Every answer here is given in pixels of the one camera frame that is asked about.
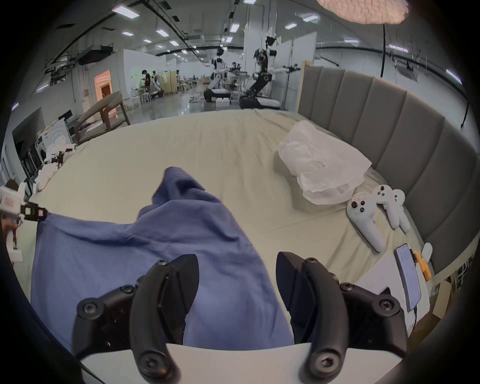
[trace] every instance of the concrete floor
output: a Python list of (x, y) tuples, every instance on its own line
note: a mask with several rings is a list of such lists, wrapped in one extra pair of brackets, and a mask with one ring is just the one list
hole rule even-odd
[[(215, 103), (207, 103), (203, 98), (206, 86), (198, 86), (185, 93), (178, 93), (154, 98), (150, 103), (142, 104), (140, 107), (127, 110), (130, 124), (137, 124), (145, 121), (160, 119), (163, 117), (183, 116), (190, 113), (206, 112), (216, 110)], [(200, 95), (201, 100), (197, 103), (189, 103), (192, 96)], [(229, 108), (238, 109), (238, 102), (230, 103)]]

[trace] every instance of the blue towel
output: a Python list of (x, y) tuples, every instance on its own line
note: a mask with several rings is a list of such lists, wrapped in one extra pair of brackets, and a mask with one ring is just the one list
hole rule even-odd
[(230, 211), (173, 167), (152, 203), (133, 224), (55, 214), (38, 223), (31, 303), (52, 334), (70, 350), (78, 302), (135, 284), (158, 259), (193, 253), (200, 285), (184, 345), (252, 350), (293, 344), (265, 266)]

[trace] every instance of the gray headboard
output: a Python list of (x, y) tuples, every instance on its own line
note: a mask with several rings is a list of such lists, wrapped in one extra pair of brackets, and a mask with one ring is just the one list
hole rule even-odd
[(412, 93), (342, 69), (306, 67), (298, 113), (359, 149), (394, 189), (436, 273), (480, 229), (480, 160), (459, 129)]

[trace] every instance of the doorway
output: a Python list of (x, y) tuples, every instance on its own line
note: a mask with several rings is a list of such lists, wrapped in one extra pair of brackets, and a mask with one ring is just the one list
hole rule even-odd
[[(103, 99), (107, 95), (112, 94), (112, 82), (110, 76), (110, 70), (106, 70), (101, 74), (95, 76), (95, 94), (97, 102)], [(113, 108), (108, 115), (115, 115), (117, 111)]]

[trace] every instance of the phone screen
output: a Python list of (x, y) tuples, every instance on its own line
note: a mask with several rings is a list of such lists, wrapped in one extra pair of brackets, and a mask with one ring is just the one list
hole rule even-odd
[(420, 283), (413, 262), (413, 255), (407, 244), (399, 246), (394, 251), (400, 277), (402, 278), (403, 289), (407, 299), (407, 310), (410, 312), (420, 301)]

